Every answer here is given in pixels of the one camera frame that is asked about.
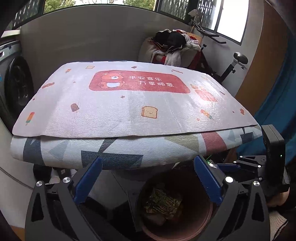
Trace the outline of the blue curtain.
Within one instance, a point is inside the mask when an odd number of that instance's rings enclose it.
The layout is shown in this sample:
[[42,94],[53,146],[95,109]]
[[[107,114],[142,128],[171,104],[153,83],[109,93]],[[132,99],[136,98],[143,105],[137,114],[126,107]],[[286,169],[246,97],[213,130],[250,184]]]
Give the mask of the blue curtain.
[[285,141],[285,163],[295,160],[295,38],[288,41],[278,78],[255,113],[262,125],[272,124]]

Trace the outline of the round trash bin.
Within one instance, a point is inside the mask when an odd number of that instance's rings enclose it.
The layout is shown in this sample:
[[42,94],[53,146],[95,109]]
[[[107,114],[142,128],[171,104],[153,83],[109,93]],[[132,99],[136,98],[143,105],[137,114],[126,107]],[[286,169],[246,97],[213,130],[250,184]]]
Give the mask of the round trash bin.
[[213,204],[194,171],[154,175],[139,192],[135,216],[153,240],[191,240],[211,219]]

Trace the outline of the chair piled with clothes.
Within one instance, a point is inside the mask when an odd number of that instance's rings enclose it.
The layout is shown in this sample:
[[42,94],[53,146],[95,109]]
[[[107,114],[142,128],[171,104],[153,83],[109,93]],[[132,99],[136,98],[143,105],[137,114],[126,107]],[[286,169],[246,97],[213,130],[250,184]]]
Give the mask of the chair piled with clothes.
[[201,55],[202,38],[183,30],[165,29],[142,43],[139,62],[193,68]]

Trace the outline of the grey washing machine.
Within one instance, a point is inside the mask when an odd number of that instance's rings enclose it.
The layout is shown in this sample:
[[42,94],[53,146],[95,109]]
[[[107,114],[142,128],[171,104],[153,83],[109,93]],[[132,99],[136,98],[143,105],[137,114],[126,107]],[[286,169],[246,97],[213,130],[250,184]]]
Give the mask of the grey washing machine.
[[1,120],[12,132],[20,113],[34,96],[34,84],[20,41],[1,45]]

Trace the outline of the black exercise bike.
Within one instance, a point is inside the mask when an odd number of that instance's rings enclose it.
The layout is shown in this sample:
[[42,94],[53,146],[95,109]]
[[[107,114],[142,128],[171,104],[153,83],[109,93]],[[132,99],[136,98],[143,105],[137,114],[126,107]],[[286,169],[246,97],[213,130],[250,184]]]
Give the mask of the black exercise bike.
[[235,73],[235,66],[240,66],[246,70],[248,58],[240,52],[234,52],[233,56],[226,56],[230,53],[229,47],[225,41],[220,41],[220,35],[207,32],[197,23],[198,10],[193,9],[188,12],[190,16],[190,25],[192,30],[199,33],[202,37],[201,59],[196,69],[207,73],[213,77],[219,84],[222,84],[230,73]]

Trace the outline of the white cartoon foam mat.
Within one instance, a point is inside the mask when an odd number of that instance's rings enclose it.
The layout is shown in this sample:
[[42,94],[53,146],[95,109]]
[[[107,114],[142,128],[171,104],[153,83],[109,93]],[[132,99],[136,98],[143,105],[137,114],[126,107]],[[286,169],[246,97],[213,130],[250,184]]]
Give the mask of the white cartoon foam mat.
[[13,134],[144,137],[254,125],[254,117],[205,73],[133,61],[72,62],[40,87]]

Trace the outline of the gold foil wrapper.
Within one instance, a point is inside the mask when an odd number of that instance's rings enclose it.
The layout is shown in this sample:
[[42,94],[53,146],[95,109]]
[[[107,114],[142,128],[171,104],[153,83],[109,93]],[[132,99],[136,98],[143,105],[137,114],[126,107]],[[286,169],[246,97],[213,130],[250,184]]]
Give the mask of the gold foil wrapper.
[[144,205],[144,209],[147,214],[160,214],[166,219],[172,219],[181,202],[181,197],[171,197],[163,190],[154,188]]

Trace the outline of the white slipper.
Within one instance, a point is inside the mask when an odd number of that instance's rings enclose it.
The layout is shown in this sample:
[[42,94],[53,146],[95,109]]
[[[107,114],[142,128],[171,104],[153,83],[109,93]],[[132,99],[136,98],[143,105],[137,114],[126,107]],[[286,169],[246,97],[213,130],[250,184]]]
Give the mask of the white slipper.
[[46,184],[46,185],[53,185],[53,184],[58,184],[58,183],[60,183],[60,182],[61,182],[60,177],[54,175],[54,176],[49,177],[49,178],[45,181],[45,184]]

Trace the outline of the geometric pattern folded mat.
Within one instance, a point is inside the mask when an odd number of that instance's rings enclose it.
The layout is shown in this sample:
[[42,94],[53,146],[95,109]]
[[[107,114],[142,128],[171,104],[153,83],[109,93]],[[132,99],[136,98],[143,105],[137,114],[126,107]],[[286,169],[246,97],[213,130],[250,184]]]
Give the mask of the geometric pattern folded mat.
[[104,170],[134,169],[190,161],[220,153],[261,137],[259,125],[217,132],[153,137],[53,138],[17,137],[13,158],[50,167],[80,169],[100,157]]

